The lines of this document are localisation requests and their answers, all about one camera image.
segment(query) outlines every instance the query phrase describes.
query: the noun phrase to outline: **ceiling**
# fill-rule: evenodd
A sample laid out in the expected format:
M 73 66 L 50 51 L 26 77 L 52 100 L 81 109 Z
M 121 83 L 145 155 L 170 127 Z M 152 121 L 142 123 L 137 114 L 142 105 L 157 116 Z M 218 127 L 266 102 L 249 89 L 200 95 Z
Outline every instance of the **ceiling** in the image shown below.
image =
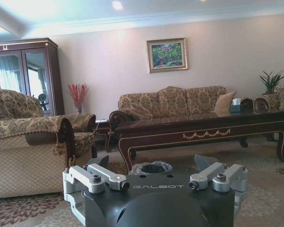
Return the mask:
M 284 0 L 0 0 L 0 40 L 284 13 Z

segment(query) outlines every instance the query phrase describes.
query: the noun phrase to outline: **picture frame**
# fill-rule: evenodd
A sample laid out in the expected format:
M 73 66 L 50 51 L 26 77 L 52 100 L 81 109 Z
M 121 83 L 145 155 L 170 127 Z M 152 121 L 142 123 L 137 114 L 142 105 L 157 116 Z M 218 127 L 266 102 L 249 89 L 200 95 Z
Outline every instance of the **picture frame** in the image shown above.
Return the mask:
M 149 73 L 187 70 L 186 38 L 147 41 Z

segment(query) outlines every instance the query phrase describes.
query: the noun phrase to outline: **glass tabletop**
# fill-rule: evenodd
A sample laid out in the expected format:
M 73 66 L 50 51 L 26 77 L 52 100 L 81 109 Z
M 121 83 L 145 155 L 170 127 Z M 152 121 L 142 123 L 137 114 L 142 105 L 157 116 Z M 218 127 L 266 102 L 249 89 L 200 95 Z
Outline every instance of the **glass tabletop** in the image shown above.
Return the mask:
M 177 116 L 177 117 L 168 117 L 168 118 L 155 118 L 155 119 L 148 119 L 148 120 L 138 120 L 132 122 L 124 122 L 122 123 L 117 129 L 122 128 L 137 128 L 137 127 L 144 127 L 144 126 L 153 126 L 153 125 L 168 125 L 180 122 L 197 122 L 200 120 L 218 120 L 222 118 L 241 118 L 241 117 L 248 117 L 248 116 L 256 116 L 256 115 L 271 115 L 271 114 L 278 114 L 284 113 L 282 111 L 270 111 L 270 112 L 244 112 L 244 113 L 230 113 L 230 112 L 220 112 L 220 113 L 200 113 L 200 114 L 192 114 L 192 115 L 185 115 L 185 116 Z

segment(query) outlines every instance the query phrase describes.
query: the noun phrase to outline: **wall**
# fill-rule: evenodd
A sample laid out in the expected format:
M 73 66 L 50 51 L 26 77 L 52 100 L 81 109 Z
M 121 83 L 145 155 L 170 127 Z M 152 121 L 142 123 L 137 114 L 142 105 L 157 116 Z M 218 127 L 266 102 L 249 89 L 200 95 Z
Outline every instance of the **wall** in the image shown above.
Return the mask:
M 146 41 L 187 38 L 189 70 L 149 74 Z M 238 96 L 255 98 L 265 91 L 262 70 L 284 68 L 284 15 L 147 27 L 51 37 L 59 45 L 63 98 L 70 83 L 87 83 L 83 111 L 108 118 L 120 95 L 223 85 Z

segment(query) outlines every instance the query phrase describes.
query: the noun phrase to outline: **floor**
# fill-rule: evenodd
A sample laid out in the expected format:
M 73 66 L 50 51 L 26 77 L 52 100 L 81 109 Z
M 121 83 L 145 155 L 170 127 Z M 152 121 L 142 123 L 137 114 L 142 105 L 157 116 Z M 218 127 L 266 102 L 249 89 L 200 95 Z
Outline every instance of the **floor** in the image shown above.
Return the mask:
M 236 141 L 137 152 L 136 162 L 163 160 L 175 173 L 196 170 L 194 154 L 216 157 L 221 162 L 245 165 L 249 171 L 248 198 L 235 218 L 235 227 L 284 227 L 284 163 L 275 153 L 276 143 L 263 137 L 248 140 L 241 148 Z M 109 154 L 109 169 L 125 173 L 116 149 Z M 103 150 L 99 156 L 107 155 Z M 80 227 L 70 206 L 60 194 L 0 200 L 0 227 Z

